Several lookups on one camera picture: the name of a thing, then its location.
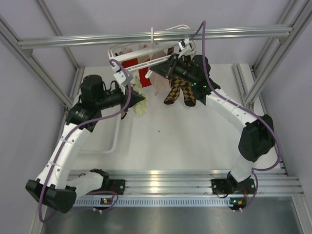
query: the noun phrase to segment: white floor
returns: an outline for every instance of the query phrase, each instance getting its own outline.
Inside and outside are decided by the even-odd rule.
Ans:
[[[252,82],[247,64],[242,64],[246,83]],[[88,67],[84,75],[98,74],[104,80],[112,80],[109,67]],[[231,64],[213,64],[211,78],[234,100],[239,95]],[[105,155],[79,155],[73,170],[99,168],[104,170],[216,170],[231,169],[239,156],[240,135],[236,129],[214,110],[197,102],[187,107],[183,95],[173,105],[163,104],[168,93],[154,95],[154,87],[144,88],[148,94],[149,111],[136,117],[130,111],[120,123],[117,148]],[[111,114],[118,107],[106,110]],[[255,112],[262,115],[260,102]],[[108,150],[112,146],[116,118],[97,124],[84,150]],[[257,168],[271,166],[276,152],[259,159]]]

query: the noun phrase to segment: aluminum rail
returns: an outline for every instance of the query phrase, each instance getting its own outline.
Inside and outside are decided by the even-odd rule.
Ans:
[[[206,29],[206,39],[230,39],[230,38],[254,38],[254,37],[287,37],[292,31],[289,25],[270,25],[270,26],[252,26],[237,28],[217,28]],[[168,30],[154,32],[154,41],[177,41],[188,38],[196,30]],[[23,38],[18,45],[22,49],[35,49],[47,47],[70,47],[83,45],[98,44],[124,44],[150,42],[151,32],[146,33],[127,33],[127,34],[110,34],[110,35],[93,35],[93,36],[58,36],[51,38]],[[194,39],[200,40],[200,32]]]
[[[125,179],[126,197],[151,196],[205,196],[215,197],[212,192],[211,179],[226,178],[229,170],[212,171],[107,171],[110,179]],[[80,173],[72,171],[69,176],[74,179]],[[274,169],[257,173],[259,189],[257,196],[303,196],[303,190],[297,177],[286,176],[285,170]]]
[[[42,11],[43,15],[47,19],[47,22],[49,23],[52,31],[54,32],[55,35],[57,36],[62,36],[62,32],[60,31],[58,25],[56,24],[54,18],[52,17],[47,5],[43,0],[35,0],[39,9]],[[73,53],[70,51],[69,48],[64,48],[64,52],[67,55],[68,59],[71,61],[75,69],[79,68],[79,65],[77,61],[75,60],[75,57]]]
[[[0,40],[9,48],[20,61],[37,77],[39,77],[49,89],[58,97],[58,99],[68,107],[71,107],[73,102],[62,91],[58,84],[54,81],[51,75],[44,69],[39,61],[31,53],[28,54],[21,49],[17,42],[18,36],[9,27],[7,22],[0,15]]]
[[[249,92],[247,93],[244,103],[252,103],[260,95],[265,85],[282,63],[288,52],[292,49],[293,45],[297,42],[303,31],[312,20],[312,0],[309,0],[305,7],[302,9],[297,20],[293,25],[293,30],[290,32],[286,41],[278,48],[263,73],[253,83]]]
[[[280,16],[277,24],[284,24],[286,23],[286,20],[288,19],[290,13],[292,12],[295,5],[298,3],[297,0],[289,0],[282,15]],[[259,64],[262,62],[263,58],[267,54],[269,48],[271,47],[273,43],[274,38],[269,38],[267,43],[264,45],[263,49],[261,50],[261,53],[259,57],[257,58],[257,61],[254,63],[253,67],[256,70],[259,67]]]

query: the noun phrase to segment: white plastic tray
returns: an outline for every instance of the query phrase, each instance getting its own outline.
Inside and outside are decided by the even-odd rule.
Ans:
[[[113,70],[110,67],[86,67],[83,73],[83,77],[88,75],[99,75],[105,82],[106,87],[110,87],[111,81],[114,80]],[[78,95],[75,98],[75,102],[78,101],[78,97],[81,94],[79,90]],[[111,115],[120,110],[120,106],[103,110],[102,116]],[[96,124],[93,134],[84,143],[80,155],[102,155],[112,153],[117,146],[118,133],[120,126],[120,115],[100,121]]]

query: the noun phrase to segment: brown argyle sock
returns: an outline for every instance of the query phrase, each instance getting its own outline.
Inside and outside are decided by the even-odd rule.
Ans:
[[[123,120],[125,117],[126,117],[126,115],[128,114],[128,109],[126,109],[125,111],[123,111],[123,112],[121,112],[121,119]]]
[[[181,88],[183,91],[185,105],[195,106],[196,105],[196,99],[193,95],[192,87],[191,87],[190,83],[183,81],[183,83],[181,84]]]
[[[164,100],[164,103],[166,105],[174,104],[174,102],[177,100],[177,98],[180,95],[180,89],[181,89],[181,82],[183,82],[179,78],[173,78],[171,80],[171,91],[167,95],[166,99]]]

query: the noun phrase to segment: pink cloth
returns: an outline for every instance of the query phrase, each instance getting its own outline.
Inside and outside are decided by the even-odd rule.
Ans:
[[[166,55],[167,54],[164,51],[159,51],[153,54],[153,56],[151,57],[151,60],[158,59]],[[155,89],[156,89],[155,95],[157,95],[158,92],[166,92],[166,91],[171,90],[169,80],[165,79],[164,77],[158,75],[155,72],[153,72],[150,75],[150,81],[152,85],[155,86]]]

